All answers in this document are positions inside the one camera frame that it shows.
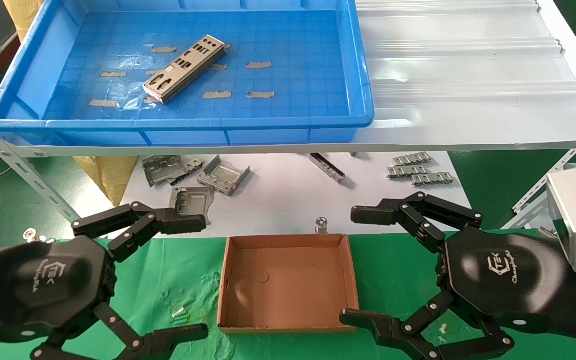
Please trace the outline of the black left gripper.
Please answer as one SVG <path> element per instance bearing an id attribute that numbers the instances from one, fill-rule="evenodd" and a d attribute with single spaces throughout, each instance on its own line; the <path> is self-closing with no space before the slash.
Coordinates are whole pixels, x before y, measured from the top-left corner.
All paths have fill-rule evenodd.
<path id="1" fill-rule="evenodd" d="M 89 360 L 62 346 L 99 320 L 125 344 L 117 360 L 169 360 L 178 345 L 208 337 L 203 323 L 138 335 L 108 304 L 116 282 L 114 261 L 87 237 L 0 248 L 0 343 L 48 337 L 32 360 Z"/>

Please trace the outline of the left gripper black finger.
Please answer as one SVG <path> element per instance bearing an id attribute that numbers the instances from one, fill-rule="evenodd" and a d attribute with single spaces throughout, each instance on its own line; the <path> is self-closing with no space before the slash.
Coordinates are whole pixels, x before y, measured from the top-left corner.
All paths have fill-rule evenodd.
<path id="1" fill-rule="evenodd" d="M 76 219 L 71 228 L 75 236 L 98 239 L 115 231 L 123 232 L 108 244 L 114 262 L 124 262 L 155 235 L 199 233 L 207 228 L 206 217 L 180 215 L 174 208 L 151 208 L 133 202 Z"/>

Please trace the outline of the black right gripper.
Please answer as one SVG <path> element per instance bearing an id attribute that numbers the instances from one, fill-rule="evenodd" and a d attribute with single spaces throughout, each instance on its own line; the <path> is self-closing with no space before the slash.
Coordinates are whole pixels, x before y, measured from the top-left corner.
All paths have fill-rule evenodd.
<path id="1" fill-rule="evenodd" d="M 576 338 L 576 272 L 557 240 L 469 227 L 446 240 L 442 258 L 455 296 L 443 290 L 405 321 L 358 309 L 342 309 L 339 321 L 369 330 L 377 346 L 412 360 L 500 358 L 515 346 L 500 326 Z M 435 346 L 423 336 L 445 312 L 461 306 L 470 321 L 478 317 L 483 337 Z"/>

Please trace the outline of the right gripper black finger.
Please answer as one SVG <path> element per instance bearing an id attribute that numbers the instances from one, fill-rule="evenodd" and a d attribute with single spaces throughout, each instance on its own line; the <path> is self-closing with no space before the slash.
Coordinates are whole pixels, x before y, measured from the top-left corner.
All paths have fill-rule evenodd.
<path id="1" fill-rule="evenodd" d="M 430 220 L 464 230 L 479 229 L 483 215 L 479 212 L 419 191 L 403 199 L 382 199 L 377 206 L 355 205 L 350 210 L 355 224 L 402 226 L 430 253 L 443 253 L 446 234 Z"/>

